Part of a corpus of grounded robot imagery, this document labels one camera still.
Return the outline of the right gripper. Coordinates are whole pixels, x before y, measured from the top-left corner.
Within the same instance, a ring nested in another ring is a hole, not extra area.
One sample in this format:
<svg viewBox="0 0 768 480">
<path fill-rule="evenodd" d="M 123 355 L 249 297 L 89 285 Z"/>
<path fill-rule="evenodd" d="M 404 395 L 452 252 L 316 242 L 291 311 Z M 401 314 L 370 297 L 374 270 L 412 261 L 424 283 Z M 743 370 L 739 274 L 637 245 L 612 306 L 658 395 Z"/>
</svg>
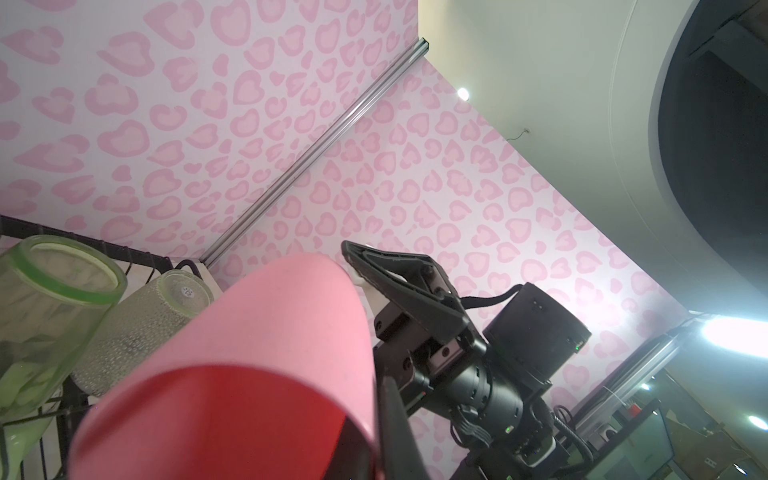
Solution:
<svg viewBox="0 0 768 480">
<path fill-rule="evenodd" d="M 455 287 L 430 256 L 345 240 L 347 263 L 388 303 L 374 319 L 376 373 L 395 380 L 409 414 L 464 409 L 498 412 L 489 346 L 470 323 Z"/>
</svg>

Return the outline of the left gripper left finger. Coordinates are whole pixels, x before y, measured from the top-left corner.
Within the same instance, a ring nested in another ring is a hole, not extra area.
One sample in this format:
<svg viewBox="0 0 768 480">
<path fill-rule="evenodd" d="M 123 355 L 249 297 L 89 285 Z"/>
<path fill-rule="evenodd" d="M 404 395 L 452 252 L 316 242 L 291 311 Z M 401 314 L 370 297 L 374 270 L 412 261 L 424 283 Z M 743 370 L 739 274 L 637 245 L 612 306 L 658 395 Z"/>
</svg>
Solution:
<svg viewBox="0 0 768 480">
<path fill-rule="evenodd" d="M 371 480 L 374 477 L 371 447 L 355 423 L 346 419 L 323 479 Z"/>
</svg>

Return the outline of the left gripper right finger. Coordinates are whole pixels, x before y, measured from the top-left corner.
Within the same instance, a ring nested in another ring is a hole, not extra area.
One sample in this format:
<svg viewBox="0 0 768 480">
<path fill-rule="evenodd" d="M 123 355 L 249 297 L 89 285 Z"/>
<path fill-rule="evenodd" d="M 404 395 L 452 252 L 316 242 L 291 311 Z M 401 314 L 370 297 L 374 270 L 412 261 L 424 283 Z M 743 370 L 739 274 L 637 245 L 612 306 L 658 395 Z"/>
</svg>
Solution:
<svg viewBox="0 0 768 480">
<path fill-rule="evenodd" d="M 428 480 L 400 392 L 392 377 L 377 386 L 379 459 L 377 479 Z"/>
</svg>

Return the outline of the solid pink plastic cup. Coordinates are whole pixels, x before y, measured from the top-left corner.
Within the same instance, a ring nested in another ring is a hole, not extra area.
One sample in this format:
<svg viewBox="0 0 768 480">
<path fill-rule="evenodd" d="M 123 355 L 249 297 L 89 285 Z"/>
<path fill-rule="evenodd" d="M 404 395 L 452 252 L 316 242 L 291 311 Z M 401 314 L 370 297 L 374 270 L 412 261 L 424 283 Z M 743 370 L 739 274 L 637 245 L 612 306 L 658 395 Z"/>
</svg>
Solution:
<svg viewBox="0 0 768 480">
<path fill-rule="evenodd" d="M 230 287 L 91 409 L 73 479 L 323 479 L 346 419 L 377 454 L 364 307 L 322 254 Z"/>
</svg>

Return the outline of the pale green frosted cup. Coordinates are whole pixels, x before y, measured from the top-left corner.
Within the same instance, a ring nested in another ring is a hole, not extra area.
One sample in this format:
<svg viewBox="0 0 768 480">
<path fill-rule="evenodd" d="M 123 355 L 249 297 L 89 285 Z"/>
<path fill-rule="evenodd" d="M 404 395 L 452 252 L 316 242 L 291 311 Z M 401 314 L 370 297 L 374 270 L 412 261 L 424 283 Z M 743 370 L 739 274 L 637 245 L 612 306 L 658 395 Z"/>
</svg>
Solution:
<svg viewBox="0 0 768 480">
<path fill-rule="evenodd" d="M 169 270 L 136 290 L 105 316 L 71 378 L 101 397 L 213 302 L 198 276 Z"/>
</svg>

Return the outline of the light green transparent cup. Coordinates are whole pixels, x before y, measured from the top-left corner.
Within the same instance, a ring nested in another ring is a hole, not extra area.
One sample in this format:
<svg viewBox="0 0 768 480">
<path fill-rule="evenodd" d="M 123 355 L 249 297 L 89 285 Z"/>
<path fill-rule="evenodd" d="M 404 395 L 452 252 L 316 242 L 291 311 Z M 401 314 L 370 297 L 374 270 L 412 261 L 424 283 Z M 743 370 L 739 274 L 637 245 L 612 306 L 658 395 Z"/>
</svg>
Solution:
<svg viewBox="0 0 768 480">
<path fill-rule="evenodd" d="M 2 253 L 2 421 L 52 397 L 126 287 L 111 258 L 75 240 L 35 235 Z"/>
</svg>

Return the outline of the white mug green handle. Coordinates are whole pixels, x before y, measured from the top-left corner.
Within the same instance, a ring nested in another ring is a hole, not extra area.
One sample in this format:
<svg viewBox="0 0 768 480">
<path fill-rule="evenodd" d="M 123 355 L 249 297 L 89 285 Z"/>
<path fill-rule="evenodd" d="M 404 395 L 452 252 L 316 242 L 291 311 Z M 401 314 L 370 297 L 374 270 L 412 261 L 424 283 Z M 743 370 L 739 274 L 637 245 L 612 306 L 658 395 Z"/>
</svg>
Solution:
<svg viewBox="0 0 768 480">
<path fill-rule="evenodd" d="M 52 420 L 49 416 L 3 427 L 7 461 L 1 465 L 2 479 L 20 478 L 23 460 L 41 440 Z"/>
</svg>

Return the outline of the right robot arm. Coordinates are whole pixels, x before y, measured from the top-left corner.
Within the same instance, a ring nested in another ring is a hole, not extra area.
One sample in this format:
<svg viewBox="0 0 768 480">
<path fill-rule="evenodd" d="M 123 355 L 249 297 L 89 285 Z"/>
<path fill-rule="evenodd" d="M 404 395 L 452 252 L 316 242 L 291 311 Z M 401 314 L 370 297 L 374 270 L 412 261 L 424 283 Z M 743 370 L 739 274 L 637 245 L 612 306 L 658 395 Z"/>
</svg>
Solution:
<svg viewBox="0 0 768 480">
<path fill-rule="evenodd" d="M 544 401 L 551 377 L 590 338 L 587 327 L 531 283 L 495 297 L 461 296 L 424 254 L 352 241 L 346 262 L 385 300 L 374 320 L 376 376 L 407 414 L 446 419 L 467 450 L 458 479 L 578 477 L 593 461 L 577 442 L 568 465 L 561 442 L 575 431 Z"/>
</svg>

